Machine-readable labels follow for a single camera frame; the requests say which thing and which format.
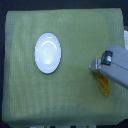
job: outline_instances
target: yellow-green tablecloth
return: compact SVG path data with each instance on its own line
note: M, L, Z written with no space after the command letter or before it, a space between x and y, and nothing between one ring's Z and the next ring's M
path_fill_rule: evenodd
M10 126L117 124L128 117L128 90L110 82L101 93L90 62L109 44L124 47L120 9L9 11L6 16L2 119ZM45 75L34 61L44 33L61 45L57 70Z

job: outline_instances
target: yellow object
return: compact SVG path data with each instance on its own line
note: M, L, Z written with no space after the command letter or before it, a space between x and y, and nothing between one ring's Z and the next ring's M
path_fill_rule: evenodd
M105 77L103 77L100 73L96 74L100 90L104 94L104 96L107 98L109 95L109 80Z

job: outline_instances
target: green cloth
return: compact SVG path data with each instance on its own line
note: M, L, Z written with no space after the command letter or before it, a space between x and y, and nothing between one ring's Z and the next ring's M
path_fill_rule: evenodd
M109 44L124 47L120 9L9 11L6 17L2 119L10 126L117 124L128 117L128 90L110 82L106 99L88 65ZM44 33L62 49L43 74L34 49Z

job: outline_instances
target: white plate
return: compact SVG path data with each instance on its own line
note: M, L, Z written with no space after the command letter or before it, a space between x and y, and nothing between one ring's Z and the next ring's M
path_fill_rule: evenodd
M35 46L35 62L46 74L52 73L59 65L61 47L58 39L51 33L43 34Z

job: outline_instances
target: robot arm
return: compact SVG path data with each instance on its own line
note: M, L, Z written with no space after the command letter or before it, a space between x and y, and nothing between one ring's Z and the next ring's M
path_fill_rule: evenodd
M128 89L128 50L109 45L102 58L93 60L89 68Z

